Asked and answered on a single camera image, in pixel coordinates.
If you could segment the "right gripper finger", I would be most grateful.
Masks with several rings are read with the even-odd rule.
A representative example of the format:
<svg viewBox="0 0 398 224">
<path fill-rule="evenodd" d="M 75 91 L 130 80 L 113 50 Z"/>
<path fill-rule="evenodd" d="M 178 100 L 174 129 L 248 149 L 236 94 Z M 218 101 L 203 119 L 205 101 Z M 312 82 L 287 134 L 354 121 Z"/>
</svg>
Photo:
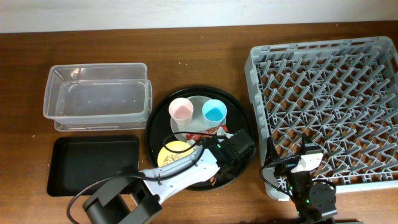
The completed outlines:
<svg viewBox="0 0 398 224">
<path fill-rule="evenodd" d="M 301 155 L 320 153 L 320 146 L 314 143 L 305 133 L 302 133 L 302 145 L 300 147 Z"/>
<path fill-rule="evenodd" d="M 266 152 L 266 165 L 271 166 L 273 162 L 279 160 L 279 155 L 274 145 L 274 140 L 272 136 L 267 138 L 267 152 Z"/>
</svg>

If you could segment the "red snack wrapper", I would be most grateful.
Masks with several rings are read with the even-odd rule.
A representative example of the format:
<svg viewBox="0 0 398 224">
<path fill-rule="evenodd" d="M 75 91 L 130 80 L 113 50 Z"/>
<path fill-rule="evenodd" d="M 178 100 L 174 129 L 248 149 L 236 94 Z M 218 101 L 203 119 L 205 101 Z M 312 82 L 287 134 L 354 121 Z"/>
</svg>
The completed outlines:
<svg viewBox="0 0 398 224">
<path fill-rule="evenodd" d="M 225 124 L 218 125 L 214 128 L 207 129 L 205 131 L 201 131 L 200 134 L 187 134 L 187 140 L 198 141 L 201 138 L 209 138 L 211 134 L 216 135 L 226 135 L 228 133 L 228 128 Z"/>
</svg>

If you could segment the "pink cup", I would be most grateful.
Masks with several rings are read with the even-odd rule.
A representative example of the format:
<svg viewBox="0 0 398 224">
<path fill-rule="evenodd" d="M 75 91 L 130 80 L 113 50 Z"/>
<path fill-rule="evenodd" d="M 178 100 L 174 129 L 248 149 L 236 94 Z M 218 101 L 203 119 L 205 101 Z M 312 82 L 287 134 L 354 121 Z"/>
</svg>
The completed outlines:
<svg viewBox="0 0 398 224">
<path fill-rule="evenodd" d="M 169 114 L 180 126 L 188 126 L 192 121 L 193 104 L 187 98 L 176 98 L 169 104 Z"/>
</svg>

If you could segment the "yellow bowl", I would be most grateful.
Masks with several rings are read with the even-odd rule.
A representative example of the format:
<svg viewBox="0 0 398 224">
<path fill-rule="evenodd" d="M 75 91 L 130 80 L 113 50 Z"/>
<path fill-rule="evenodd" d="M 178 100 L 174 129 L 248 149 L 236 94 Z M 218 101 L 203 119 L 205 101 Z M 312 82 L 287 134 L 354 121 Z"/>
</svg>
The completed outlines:
<svg viewBox="0 0 398 224">
<path fill-rule="evenodd" d="M 167 143 L 166 146 L 174 152 L 170 152 L 163 147 L 157 156 L 157 165 L 159 167 L 166 166 L 167 164 L 181 159 L 194 151 L 194 149 L 190 149 L 189 151 L 180 153 L 180 151 L 186 150 L 190 147 L 189 144 L 183 141 L 172 141 Z"/>
</svg>

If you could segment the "orange carrot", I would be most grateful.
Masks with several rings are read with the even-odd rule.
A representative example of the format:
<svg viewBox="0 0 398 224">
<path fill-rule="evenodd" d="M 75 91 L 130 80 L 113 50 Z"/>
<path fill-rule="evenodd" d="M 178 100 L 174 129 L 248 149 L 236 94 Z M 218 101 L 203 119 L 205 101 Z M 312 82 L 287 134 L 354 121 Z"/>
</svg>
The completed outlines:
<svg viewBox="0 0 398 224">
<path fill-rule="evenodd" d="M 210 184 L 211 184 L 212 187 L 215 186 L 217 180 L 218 180 L 218 176 L 213 176 L 213 177 L 210 178 Z"/>
</svg>

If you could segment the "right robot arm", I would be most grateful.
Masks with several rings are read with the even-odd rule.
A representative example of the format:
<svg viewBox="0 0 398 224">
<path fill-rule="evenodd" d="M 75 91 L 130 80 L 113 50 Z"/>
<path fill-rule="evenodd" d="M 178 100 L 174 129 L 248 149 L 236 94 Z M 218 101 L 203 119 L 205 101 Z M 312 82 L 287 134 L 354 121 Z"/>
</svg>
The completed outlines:
<svg viewBox="0 0 398 224">
<path fill-rule="evenodd" d="M 288 189 L 284 191 L 268 180 L 264 182 L 293 201 L 303 223 L 334 223 L 338 213 L 336 185 L 328 180 L 315 180 L 310 173 L 323 159 L 322 148 L 304 133 L 301 140 L 298 154 L 281 159 L 273 139 L 267 138 L 267 153 L 261 169 L 273 168 L 275 177 L 286 177 Z"/>
</svg>

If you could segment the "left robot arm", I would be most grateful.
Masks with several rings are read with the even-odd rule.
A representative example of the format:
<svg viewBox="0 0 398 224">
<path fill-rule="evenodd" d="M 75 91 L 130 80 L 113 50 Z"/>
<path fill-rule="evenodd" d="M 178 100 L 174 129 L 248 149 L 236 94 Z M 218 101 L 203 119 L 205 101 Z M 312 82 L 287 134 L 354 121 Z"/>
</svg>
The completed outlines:
<svg viewBox="0 0 398 224">
<path fill-rule="evenodd" d="M 202 134 L 192 153 L 163 167 L 118 174 L 83 204 L 92 223 L 150 223 L 162 203 L 187 187 L 222 176 L 235 178 L 254 150 L 243 129 L 230 137 Z"/>
</svg>

